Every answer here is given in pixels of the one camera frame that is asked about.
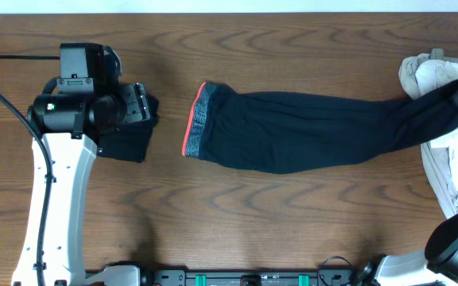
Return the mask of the dark navy leggings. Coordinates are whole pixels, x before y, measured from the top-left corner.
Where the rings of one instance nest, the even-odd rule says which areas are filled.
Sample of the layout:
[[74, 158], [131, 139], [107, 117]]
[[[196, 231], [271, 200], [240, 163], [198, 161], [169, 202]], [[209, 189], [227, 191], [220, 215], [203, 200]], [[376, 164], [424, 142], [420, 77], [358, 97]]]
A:
[[267, 91], [239, 94], [204, 83], [192, 104], [182, 154], [228, 168], [274, 174], [360, 164], [348, 142], [364, 101]]

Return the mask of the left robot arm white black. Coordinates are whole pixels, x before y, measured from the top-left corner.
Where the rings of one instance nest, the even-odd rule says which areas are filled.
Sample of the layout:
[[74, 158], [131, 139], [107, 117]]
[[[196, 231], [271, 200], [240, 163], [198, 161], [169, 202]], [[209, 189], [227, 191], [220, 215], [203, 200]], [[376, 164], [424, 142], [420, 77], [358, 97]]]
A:
[[155, 106], [140, 83], [93, 87], [58, 79], [28, 110], [33, 191], [13, 285], [142, 285], [139, 265], [116, 263], [95, 274], [83, 262], [86, 192], [97, 156], [142, 162]]

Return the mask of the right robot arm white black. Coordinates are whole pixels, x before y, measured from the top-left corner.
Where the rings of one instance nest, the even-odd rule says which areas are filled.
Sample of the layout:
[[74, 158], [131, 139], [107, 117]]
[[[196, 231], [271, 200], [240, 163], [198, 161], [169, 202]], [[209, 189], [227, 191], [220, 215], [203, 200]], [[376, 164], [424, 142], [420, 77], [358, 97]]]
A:
[[[350, 119], [347, 141], [355, 162], [436, 139], [458, 127], [458, 79], [421, 99], [364, 102]], [[458, 284], [458, 214], [441, 223], [418, 255], [386, 256], [378, 261], [368, 285], [411, 284], [443, 280]]]

